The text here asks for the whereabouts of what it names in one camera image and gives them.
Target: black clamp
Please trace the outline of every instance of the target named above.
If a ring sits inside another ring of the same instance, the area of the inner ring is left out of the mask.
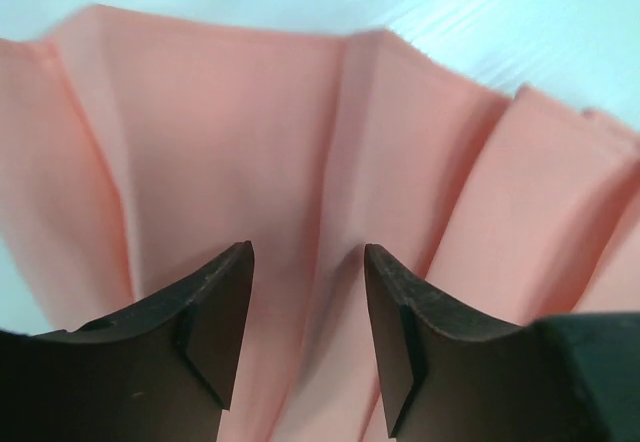
[[[384,248],[365,278],[389,435],[398,442],[640,441],[640,314],[520,327],[415,276]]]
[[[253,249],[69,333],[0,332],[3,442],[211,442],[229,409]]]

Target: pink cloth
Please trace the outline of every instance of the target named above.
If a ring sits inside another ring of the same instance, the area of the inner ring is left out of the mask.
[[[221,442],[386,440],[366,242],[515,322],[640,307],[637,135],[531,88],[510,100],[387,31],[97,6],[0,41],[0,108],[0,230],[57,327],[254,242]]]

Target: fabric pleat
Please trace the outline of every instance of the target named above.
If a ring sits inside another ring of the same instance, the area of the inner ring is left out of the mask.
[[[0,41],[0,108],[0,234],[56,327],[254,243],[221,442],[387,440],[366,243],[512,322],[640,307],[637,134],[386,30],[90,7]]]

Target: pink fabric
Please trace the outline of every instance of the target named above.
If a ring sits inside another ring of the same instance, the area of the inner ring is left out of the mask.
[[[92,7],[0,42],[0,107],[0,230],[56,326],[254,242],[222,442],[386,440],[366,242],[516,322],[640,306],[636,134],[531,88],[512,101],[387,31]]]

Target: fabric fold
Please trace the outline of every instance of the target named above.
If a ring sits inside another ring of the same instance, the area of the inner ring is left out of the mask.
[[[272,432],[300,357],[344,42],[99,7],[53,40],[120,191],[136,296],[256,251],[223,441]]]
[[[304,390],[281,422],[292,434],[286,440],[321,441],[328,431],[336,440],[362,436],[377,387],[363,244],[384,244],[424,275],[508,102],[387,31],[349,41],[341,83],[298,382]],[[330,403],[322,396],[327,380]]]
[[[254,243],[221,442],[386,440],[365,243],[514,322],[640,307],[635,132],[512,100],[389,31],[95,6],[0,41],[0,108],[0,234],[57,327]]]
[[[428,280],[512,322],[549,312],[550,292],[555,311],[570,310],[621,215],[637,162],[632,141],[521,89],[465,185]]]
[[[0,41],[0,234],[56,328],[133,302],[120,208],[46,44]]]

